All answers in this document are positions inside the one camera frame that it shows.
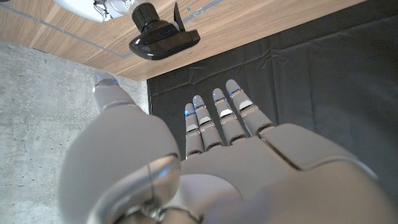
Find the robotic arm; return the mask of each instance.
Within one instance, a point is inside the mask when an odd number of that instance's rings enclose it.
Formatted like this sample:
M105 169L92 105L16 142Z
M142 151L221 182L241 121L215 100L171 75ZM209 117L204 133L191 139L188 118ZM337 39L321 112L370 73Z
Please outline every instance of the robotic arm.
M199 43L197 30L186 31L178 5L174 6L174 21L160 20L152 3L160 0L54 0L65 9L86 19L105 22L121 16L131 16L141 35L134 38L129 48L136 55L160 60Z
M226 142L201 96L186 105L182 162L161 119L110 74L95 80L100 115L71 145L60 177L65 223L398 223L366 165L311 131L274 126L234 80L226 95L238 114L213 92Z

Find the concrete floor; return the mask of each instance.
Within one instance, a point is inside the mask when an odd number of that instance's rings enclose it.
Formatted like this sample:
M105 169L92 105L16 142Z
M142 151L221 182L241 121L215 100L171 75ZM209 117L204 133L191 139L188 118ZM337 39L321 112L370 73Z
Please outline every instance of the concrete floor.
M0 40L0 223L60 223L69 145L98 114L95 69ZM116 76L148 112L146 82Z

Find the wood grain surface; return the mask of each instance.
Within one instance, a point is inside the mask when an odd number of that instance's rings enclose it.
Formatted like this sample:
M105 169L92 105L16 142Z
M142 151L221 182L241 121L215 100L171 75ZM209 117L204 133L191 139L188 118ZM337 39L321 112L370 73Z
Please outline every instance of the wood grain surface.
M0 39L32 47L112 73L145 80L339 11L364 0L177 0L198 45L161 61L139 58L128 43L139 34L130 17L96 23L52 0L0 3ZM171 21L175 0L156 0Z

